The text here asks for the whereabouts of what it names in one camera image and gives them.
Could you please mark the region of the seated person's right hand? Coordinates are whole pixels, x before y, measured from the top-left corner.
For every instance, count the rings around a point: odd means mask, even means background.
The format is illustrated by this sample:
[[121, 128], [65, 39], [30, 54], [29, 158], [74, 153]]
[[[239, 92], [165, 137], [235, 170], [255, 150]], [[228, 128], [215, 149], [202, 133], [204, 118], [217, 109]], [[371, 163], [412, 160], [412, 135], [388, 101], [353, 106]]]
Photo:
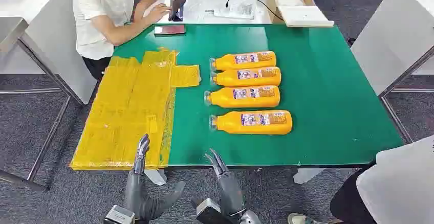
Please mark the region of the seated person's right hand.
[[146, 22], [148, 24], [157, 23], [163, 16], [171, 12], [171, 7], [166, 6], [165, 4], [157, 4], [153, 7], [152, 10], [145, 17]]

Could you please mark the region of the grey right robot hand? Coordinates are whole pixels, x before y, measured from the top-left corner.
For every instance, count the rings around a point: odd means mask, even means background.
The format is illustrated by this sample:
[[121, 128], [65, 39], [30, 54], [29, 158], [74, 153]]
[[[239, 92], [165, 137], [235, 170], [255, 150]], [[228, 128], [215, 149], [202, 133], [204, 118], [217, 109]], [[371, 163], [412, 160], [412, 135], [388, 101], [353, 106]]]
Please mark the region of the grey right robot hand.
[[211, 154], [205, 154], [208, 158], [221, 187], [221, 206], [226, 216], [240, 216], [245, 211], [244, 195], [239, 185], [238, 179], [228, 169], [221, 156], [212, 148]]

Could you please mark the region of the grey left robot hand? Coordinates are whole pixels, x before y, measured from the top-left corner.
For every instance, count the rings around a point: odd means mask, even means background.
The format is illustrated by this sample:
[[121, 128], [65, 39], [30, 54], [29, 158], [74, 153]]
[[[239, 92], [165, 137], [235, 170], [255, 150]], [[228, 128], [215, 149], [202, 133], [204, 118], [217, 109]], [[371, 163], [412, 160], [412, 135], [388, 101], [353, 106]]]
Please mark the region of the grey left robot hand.
[[163, 198], [153, 198], [148, 195], [143, 182], [141, 182], [141, 176], [144, 175], [149, 144], [149, 136], [145, 134], [139, 141], [134, 164], [126, 181], [124, 206], [134, 212], [137, 223], [149, 223], [149, 221], [159, 218], [181, 197], [186, 185], [184, 181], [178, 182], [174, 191]]

